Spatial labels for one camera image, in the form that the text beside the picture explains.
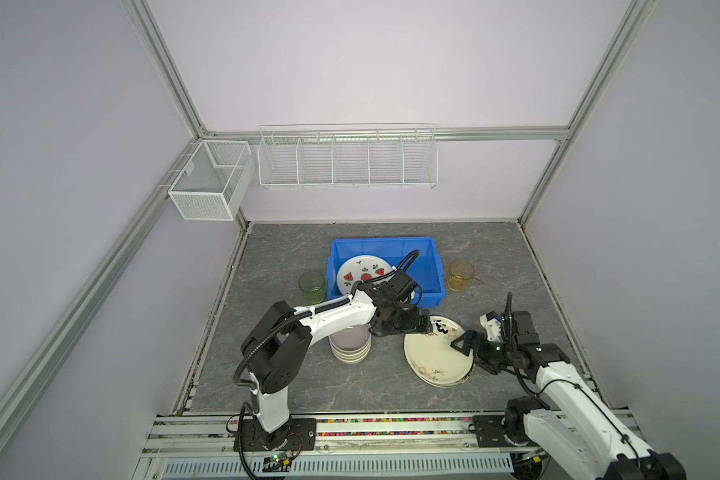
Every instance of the stack of plates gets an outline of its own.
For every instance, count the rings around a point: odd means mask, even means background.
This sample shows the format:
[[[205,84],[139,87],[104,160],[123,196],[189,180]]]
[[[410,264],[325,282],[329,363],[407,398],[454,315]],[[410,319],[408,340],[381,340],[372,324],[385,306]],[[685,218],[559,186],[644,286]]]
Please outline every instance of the stack of plates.
[[[430,321],[432,333],[405,336],[405,359],[418,378],[432,386],[450,387],[466,382],[474,368],[472,352],[464,356],[451,348],[451,342],[464,329],[444,316],[431,316]]]
[[[367,325],[350,326],[328,337],[331,351],[344,363],[357,363],[371,351],[371,333]]]

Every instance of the wire basket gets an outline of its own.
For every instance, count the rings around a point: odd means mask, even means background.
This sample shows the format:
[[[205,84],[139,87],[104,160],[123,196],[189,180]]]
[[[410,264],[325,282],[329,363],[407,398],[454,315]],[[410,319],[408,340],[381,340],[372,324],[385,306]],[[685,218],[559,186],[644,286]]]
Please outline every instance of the wire basket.
[[[203,140],[168,195],[187,220],[234,220],[255,168],[248,142]]]
[[[265,134],[259,181],[266,188],[434,187],[434,129]]]

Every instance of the cream plate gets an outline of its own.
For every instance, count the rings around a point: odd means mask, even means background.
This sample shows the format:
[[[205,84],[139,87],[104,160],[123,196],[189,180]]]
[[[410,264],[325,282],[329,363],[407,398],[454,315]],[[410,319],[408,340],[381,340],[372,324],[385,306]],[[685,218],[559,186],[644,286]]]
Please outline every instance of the cream plate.
[[[431,316],[432,333],[409,333],[403,341],[405,359],[427,383],[454,386],[472,370],[472,352],[464,356],[451,348],[451,342],[464,333],[461,326],[444,316]]]
[[[358,280],[376,278],[392,271],[386,260],[374,255],[357,255],[338,268],[336,286],[342,295],[352,291],[352,284]]]

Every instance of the watermelon patterned plate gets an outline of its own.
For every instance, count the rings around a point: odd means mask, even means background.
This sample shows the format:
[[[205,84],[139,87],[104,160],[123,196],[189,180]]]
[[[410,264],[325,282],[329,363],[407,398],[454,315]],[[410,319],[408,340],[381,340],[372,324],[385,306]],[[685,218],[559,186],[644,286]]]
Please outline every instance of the watermelon patterned plate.
[[[352,291],[352,284],[358,280],[370,280],[392,271],[384,259],[374,255],[357,255],[338,268],[336,286],[342,295]]]

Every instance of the black mounting plate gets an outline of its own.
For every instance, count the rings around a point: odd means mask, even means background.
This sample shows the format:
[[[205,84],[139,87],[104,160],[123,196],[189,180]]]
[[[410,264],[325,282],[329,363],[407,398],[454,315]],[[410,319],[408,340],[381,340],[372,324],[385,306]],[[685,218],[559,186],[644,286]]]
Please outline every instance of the black mounting plate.
[[[265,446],[267,444],[264,432],[256,428],[257,420],[255,418],[248,419],[244,418],[237,427],[237,437],[235,438],[235,452],[237,452],[238,442],[242,440],[243,451],[245,452],[271,452]],[[314,450],[315,449],[315,438],[317,436],[317,420],[314,418],[293,418],[291,419],[291,427],[289,433],[297,433],[303,438],[302,450]],[[278,448],[277,451],[281,450],[298,450],[298,443],[302,438],[297,436],[289,436],[287,438],[288,444],[282,448]]]
[[[514,447],[504,437],[503,415],[476,415],[472,417],[474,436],[478,438],[478,447]],[[528,442],[528,446],[537,446]]]

